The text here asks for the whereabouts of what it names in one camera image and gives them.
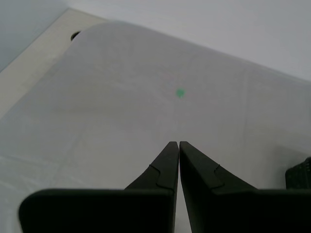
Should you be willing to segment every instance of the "white wall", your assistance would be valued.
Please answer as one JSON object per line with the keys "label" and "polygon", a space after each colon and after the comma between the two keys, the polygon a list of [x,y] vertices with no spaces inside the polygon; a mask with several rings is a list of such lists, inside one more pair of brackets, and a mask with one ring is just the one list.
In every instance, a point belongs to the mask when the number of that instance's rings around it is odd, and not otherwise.
{"label": "white wall", "polygon": [[311,80],[310,0],[67,0]]}
{"label": "white wall", "polygon": [[0,71],[66,10],[62,0],[0,2]]}

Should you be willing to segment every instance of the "green dot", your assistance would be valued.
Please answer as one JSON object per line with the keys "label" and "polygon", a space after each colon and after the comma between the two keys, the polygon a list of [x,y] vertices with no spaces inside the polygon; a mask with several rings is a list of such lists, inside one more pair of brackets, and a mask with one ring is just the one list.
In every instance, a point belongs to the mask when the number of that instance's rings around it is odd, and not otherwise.
{"label": "green dot", "polygon": [[184,89],[177,89],[176,95],[181,99],[185,95],[185,90]]}

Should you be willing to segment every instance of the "white surface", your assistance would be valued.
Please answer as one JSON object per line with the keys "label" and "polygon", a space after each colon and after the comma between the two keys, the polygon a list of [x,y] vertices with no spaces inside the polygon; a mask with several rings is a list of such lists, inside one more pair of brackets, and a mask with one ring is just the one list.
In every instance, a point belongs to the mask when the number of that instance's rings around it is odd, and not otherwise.
{"label": "white surface", "polygon": [[310,0],[67,0],[311,80]]}
{"label": "white surface", "polygon": [[[310,82],[141,27],[96,25],[1,119],[0,213],[15,222],[42,188],[125,188],[172,140],[257,188],[285,188],[286,169],[311,154],[310,100]],[[176,231],[190,232],[182,197],[179,184]]]}
{"label": "white surface", "polygon": [[[0,118],[59,60],[70,46],[70,37],[74,32],[83,31],[105,21],[74,10],[67,10],[58,18],[0,73]],[[19,233],[17,208],[25,197],[24,191],[27,190],[27,193],[34,191],[34,187],[38,185],[36,179],[41,179],[44,183],[46,177],[44,173],[48,173],[49,169],[30,166],[27,160],[8,161],[5,158],[0,159],[0,166],[0,232]],[[5,167],[10,167],[7,172],[4,171]],[[19,177],[17,171],[21,170],[28,171],[33,181],[27,178],[27,174]],[[15,195],[7,195],[8,190],[15,192]]]}
{"label": "white surface", "polygon": [[0,2],[0,71],[67,9],[63,0]]}

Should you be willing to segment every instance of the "beige table edge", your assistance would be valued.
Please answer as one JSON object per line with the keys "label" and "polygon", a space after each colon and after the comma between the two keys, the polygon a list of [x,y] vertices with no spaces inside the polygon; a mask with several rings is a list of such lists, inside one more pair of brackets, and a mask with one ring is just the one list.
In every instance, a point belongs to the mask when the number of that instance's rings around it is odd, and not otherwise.
{"label": "beige table edge", "polygon": [[68,9],[0,73],[0,118],[58,61],[70,37],[107,20]]}

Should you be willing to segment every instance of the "black hole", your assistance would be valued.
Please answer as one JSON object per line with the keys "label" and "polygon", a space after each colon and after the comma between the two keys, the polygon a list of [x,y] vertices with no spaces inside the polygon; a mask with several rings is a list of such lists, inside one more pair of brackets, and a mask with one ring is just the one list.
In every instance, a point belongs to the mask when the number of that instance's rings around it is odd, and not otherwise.
{"label": "black hole", "polygon": [[74,34],[72,34],[71,37],[70,37],[70,40],[72,41],[77,36],[77,34],[79,34],[80,32],[81,31],[77,31]]}

